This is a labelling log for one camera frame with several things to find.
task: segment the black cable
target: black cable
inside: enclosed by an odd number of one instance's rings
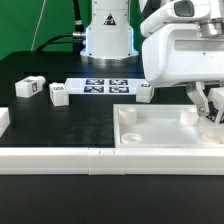
[[[73,0],[73,8],[75,14],[75,30],[78,32],[84,32],[84,26],[82,24],[82,18],[78,0]]]
[[[42,44],[41,46],[39,46],[36,51],[42,51],[45,47],[47,47],[48,45],[52,45],[52,44],[73,44],[73,43],[80,43],[81,40],[77,40],[77,41],[63,41],[63,42],[46,42],[44,44]]]
[[[46,43],[53,42],[55,40],[59,40],[59,39],[65,38],[65,37],[73,37],[73,35],[72,35],[72,33],[61,34],[61,35],[58,35],[56,37],[49,39]]]

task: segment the white robot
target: white robot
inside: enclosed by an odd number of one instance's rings
[[[92,22],[86,29],[82,61],[116,66],[138,60],[128,23],[129,5],[130,0],[92,0]]]
[[[145,78],[155,87],[184,85],[199,116],[224,123],[224,0],[139,0]]]

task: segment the white tray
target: white tray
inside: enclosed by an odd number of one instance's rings
[[[137,122],[122,125],[119,110],[137,110]],[[181,111],[194,109],[192,105],[115,105],[114,131],[116,148],[223,148],[224,125],[215,125],[205,117],[197,125],[180,122]],[[141,143],[122,143],[126,133],[143,137]]]

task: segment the cable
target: cable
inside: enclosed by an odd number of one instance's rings
[[[58,36],[56,36],[56,37],[53,37],[53,38],[49,39],[46,43],[48,43],[48,42],[53,42],[53,41],[55,41],[55,40],[59,40],[59,39],[61,39],[61,38],[65,38],[65,37],[73,37],[73,35],[72,35],[72,33],[61,34],[61,35],[58,35]]]
[[[78,32],[84,32],[84,26],[82,23],[78,0],[73,0],[73,8],[74,8],[74,14],[75,14],[75,30]]]
[[[39,31],[39,27],[40,27],[40,23],[42,21],[42,17],[43,17],[43,13],[44,13],[44,10],[45,10],[46,3],[47,3],[47,0],[44,0],[43,1],[43,5],[42,5],[42,9],[41,9],[41,13],[40,13],[40,18],[38,20],[38,23],[37,23],[37,26],[36,26],[36,30],[35,30],[35,33],[34,33],[33,42],[32,42],[32,46],[31,46],[31,51],[33,51],[33,49],[34,49],[37,33]]]
[[[63,42],[46,42],[44,44],[42,44],[41,46],[39,46],[36,51],[42,51],[45,47],[47,47],[48,45],[52,45],[52,44],[73,44],[73,43],[80,43],[80,42],[76,42],[76,41],[63,41]]]

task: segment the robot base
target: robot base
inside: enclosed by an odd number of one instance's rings
[[[85,55],[81,53],[81,61],[100,66],[122,66],[127,64],[134,64],[138,62],[138,52],[134,52],[127,58],[95,58],[93,56]]]

